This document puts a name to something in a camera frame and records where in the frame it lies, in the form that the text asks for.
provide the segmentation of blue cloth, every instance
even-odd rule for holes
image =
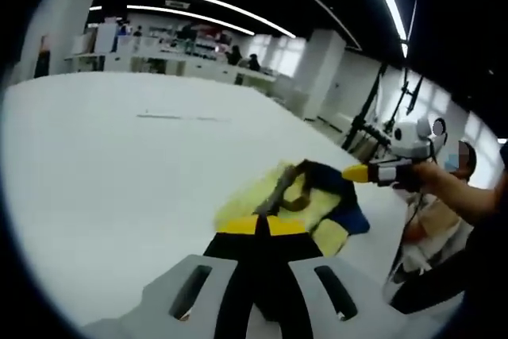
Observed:
[[[325,164],[308,162],[306,165],[306,186],[308,184],[309,187],[341,197],[339,204],[324,218],[340,224],[350,236],[368,232],[371,225],[358,205],[353,182],[344,179],[342,172]]]
[[[500,153],[506,174],[508,144],[502,146]],[[483,218],[469,235],[465,249],[468,272],[464,300],[437,338],[506,337],[507,240],[508,190],[504,189],[498,212]]]

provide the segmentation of garment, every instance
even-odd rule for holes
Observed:
[[[281,163],[262,179],[239,190],[215,215],[215,227],[251,215],[273,192],[289,163]],[[356,201],[354,185],[340,171],[304,160],[300,175],[286,189],[280,218],[300,220],[325,256],[336,254],[351,234],[370,228]]]
[[[118,29],[118,36],[125,36],[127,35],[127,25],[121,25]]]
[[[508,165],[508,144],[501,148],[503,163]],[[502,192],[498,212],[475,225],[464,251],[465,295],[452,320],[439,339],[454,337],[506,337],[506,301],[508,269],[508,190]]]
[[[426,238],[412,244],[418,247],[427,260],[432,259],[443,249],[460,225],[460,217],[432,195],[423,195],[421,202],[419,195],[411,198],[408,218],[412,218],[410,224],[419,224],[427,234]],[[420,268],[419,263],[409,257],[404,259],[402,266],[405,272],[413,272]]]
[[[241,60],[241,54],[239,52],[226,53],[229,65],[238,65]]]
[[[260,71],[261,69],[261,66],[260,66],[260,63],[257,62],[257,60],[255,59],[250,59],[248,61],[248,68],[251,70],[251,71]]]

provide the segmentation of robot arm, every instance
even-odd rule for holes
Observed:
[[[356,183],[377,183],[381,187],[407,180],[411,165],[429,158],[435,160],[446,144],[448,133],[445,120],[438,118],[434,122],[434,132],[425,117],[416,122],[400,121],[394,126],[389,147],[396,159],[358,164],[346,168],[342,176]]]

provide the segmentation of person's hand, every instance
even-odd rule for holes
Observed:
[[[434,162],[420,162],[397,168],[397,183],[395,189],[409,192],[433,194],[434,180],[437,174],[443,171]]]

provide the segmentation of office desk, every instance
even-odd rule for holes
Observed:
[[[144,285],[203,253],[214,212],[280,160],[357,163],[259,92],[204,79],[44,77],[10,87],[2,117],[15,237],[35,279],[80,325],[124,314]],[[339,256],[381,288],[406,206],[389,188],[357,194],[371,231]]]
[[[238,75],[242,75],[245,85],[249,85],[251,80],[253,80],[251,82],[263,81],[266,83],[273,83],[277,80],[276,76],[251,71],[245,67],[174,52],[83,53],[69,56],[66,60],[71,63],[70,72],[77,72],[80,71],[78,65],[80,59],[98,57],[104,57],[104,71],[138,72],[142,71],[141,66],[144,60],[162,60],[164,61],[164,74],[167,75],[212,79],[230,84],[236,83]]]

